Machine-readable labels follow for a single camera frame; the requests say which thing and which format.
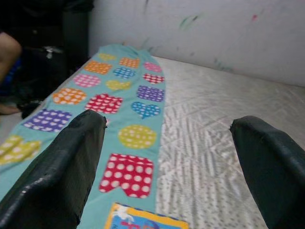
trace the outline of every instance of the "white mattress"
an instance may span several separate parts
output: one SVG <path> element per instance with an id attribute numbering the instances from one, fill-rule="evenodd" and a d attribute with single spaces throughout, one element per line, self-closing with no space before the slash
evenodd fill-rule
<path id="1" fill-rule="evenodd" d="M 229 127 L 235 118 L 255 115 L 305 148 L 305 89 L 156 59 L 166 77 L 156 211 L 192 229 L 267 228 Z M 1 117 L 0 141 L 20 120 Z"/>

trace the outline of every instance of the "polka dot pattern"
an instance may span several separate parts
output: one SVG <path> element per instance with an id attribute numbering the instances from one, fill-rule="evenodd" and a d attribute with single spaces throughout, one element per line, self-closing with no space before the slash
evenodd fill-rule
<path id="1" fill-rule="evenodd" d="M 161 112 L 160 107 L 157 105 L 146 105 L 141 102 L 134 102 L 132 110 L 138 113 L 142 119 L 156 116 Z"/>
<path id="2" fill-rule="evenodd" d="M 162 102 L 164 99 L 164 90 L 140 85 L 137 91 L 137 96 L 141 99 Z"/>
<path id="3" fill-rule="evenodd" d="M 117 80 L 109 80 L 106 82 L 106 86 L 113 91 L 117 90 L 128 90 L 130 88 L 131 82 L 120 82 Z"/>
<path id="4" fill-rule="evenodd" d="M 120 60 L 120 65 L 125 65 L 130 68 L 138 68 L 140 63 L 140 59 L 130 59 L 124 57 Z"/>
<path id="5" fill-rule="evenodd" d="M 131 77 L 135 76 L 135 71 L 131 70 L 129 68 L 117 68 L 113 71 L 113 74 L 116 75 L 117 77 L 120 77 L 122 79 L 129 79 Z"/>
<path id="6" fill-rule="evenodd" d="M 53 101 L 56 104 L 79 104 L 86 98 L 86 93 L 75 88 L 62 88 L 57 93 L 53 94 Z"/>
<path id="7" fill-rule="evenodd" d="M 111 54 L 106 54 L 106 53 L 100 53 L 99 57 L 103 60 L 103 61 L 115 61 L 116 60 L 116 56 L 111 55 Z"/>
<path id="8" fill-rule="evenodd" d="M 0 145 L 0 166 L 33 158 L 40 149 L 41 141 L 23 142 L 23 138 L 12 135 Z"/>
<path id="9" fill-rule="evenodd" d="M 60 132 L 71 119 L 72 114 L 66 111 L 42 109 L 22 125 L 33 130 Z"/>
<path id="10" fill-rule="evenodd" d="M 90 61 L 84 69 L 92 72 L 92 73 L 99 73 L 99 74 L 107 74 L 108 71 L 112 68 L 111 64 L 108 63 L 100 63 L 97 61 Z"/>
<path id="11" fill-rule="evenodd" d="M 151 63 L 151 62 L 145 62 L 144 67 L 149 70 L 149 71 L 154 71 L 154 72 L 162 72 L 162 69 L 159 65 Z"/>
<path id="12" fill-rule="evenodd" d="M 132 149 L 149 148 L 156 138 L 157 133 L 144 125 L 130 125 L 119 131 L 120 142 Z"/>
<path id="13" fill-rule="evenodd" d="M 73 81 L 80 87 L 94 87 L 101 83 L 101 80 L 94 75 L 78 74 Z"/>
<path id="14" fill-rule="evenodd" d="M 151 75 L 151 74 L 148 74 L 148 73 L 145 73 L 143 75 L 143 78 L 146 81 L 150 82 L 151 84 L 162 83 L 164 81 L 164 77 L 159 76 L 159 75 Z"/>
<path id="15" fill-rule="evenodd" d="M 150 194 L 152 179 L 151 160 L 138 156 L 111 154 L 99 190 L 110 192 L 121 187 L 129 197 L 147 198 Z"/>
<path id="16" fill-rule="evenodd" d="M 104 114 L 115 114 L 119 110 L 123 99 L 109 96 L 108 94 L 97 94 L 86 104 L 86 110 L 103 112 Z"/>

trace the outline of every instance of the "paint stain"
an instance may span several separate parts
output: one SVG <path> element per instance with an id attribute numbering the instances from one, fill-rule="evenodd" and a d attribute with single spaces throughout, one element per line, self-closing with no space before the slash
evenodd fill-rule
<path id="1" fill-rule="evenodd" d="M 191 16 L 184 18 L 179 25 L 179 29 L 186 30 L 186 29 L 190 28 L 196 20 L 198 20 L 202 17 L 203 17 L 203 13 L 198 14 L 198 15 L 191 15 Z"/>
<path id="2" fill-rule="evenodd" d="M 192 21 L 196 21 L 198 19 L 198 16 L 195 16 Z"/>
<path id="3" fill-rule="evenodd" d="M 252 21 L 256 21 L 256 19 L 257 19 L 257 15 L 255 14 L 252 16 Z"/>
<path id="4" fill-rule="evenodd" d="M 144 14 L 146 14 L 146 11 L 147 11 L 147 7 L 148 7 L 148 2 L 149 0 L 145 0 L 145 4 L 144 4 Z"/>
<path id="5" fill-rule="evenodd" d="M 143 41 L 142 45 L 140 46 L 140 49 L 143 49 L 143 48 L 144 48 L 144 46 L 147 44 L 147 42 L 149 41 L 149 39 L 150 39 L 150 37 L 146 38 L 146 39 Z"/>
<path id="6" fill-rule="evenodd" d="M 153 50 L 153 47 L 150 47 L 149 49 L 148 49 L 148 52 L 151 52 Z"/>
<path id="7" fill-rule="evenodd" d="M 217 69 L 217 70 L 229 72 L 229 73 L 234 72 L 234 69 L 232 67 L 227 66 L 226 64 L 219 61 L 217 58 L 214 59 L 214 64 L 215 64 L 215 69 Z"/>

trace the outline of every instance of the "pink polka dot shape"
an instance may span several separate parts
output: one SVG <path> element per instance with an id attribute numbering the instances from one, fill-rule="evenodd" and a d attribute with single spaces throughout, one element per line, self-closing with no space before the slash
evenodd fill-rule
<path id="1" fill-rule="evenodd" d="M 94 87 L 101 83 L 101 80 L 97 76 L 86 74 L 78 74 L 73 80 L 80 87 Z"/>
<path id="2" fill-rule="evenodd" d="M 146 198 L 150 194 L 152 180 L 153 162 L 150 159 L 111 154 L 99 190 L 110 192 L 120 187 L 129 197 Z"/>
<path id="3" fill-rule="evenodd" d="M 144 67 L 149 71 L 158 72 L 158 73 L 162 72 L 161 67 L 154 63 L 145 62 Z"/>

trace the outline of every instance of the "purple polka dot shape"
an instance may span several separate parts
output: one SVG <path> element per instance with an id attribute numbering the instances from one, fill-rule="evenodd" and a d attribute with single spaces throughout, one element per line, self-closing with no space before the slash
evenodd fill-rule
<path id="1" fill-rule="evenodd" d="M 164 99 L 164 90 L 148 86 L 139 86 L 137 97 L 155 102 L 161 102 Z"/>
<path id="2" fill-rule="evenodd" d="M 71 117 L 69 112 L 42 109 L 22 125 L 33 130 L 60 132 Z"/>

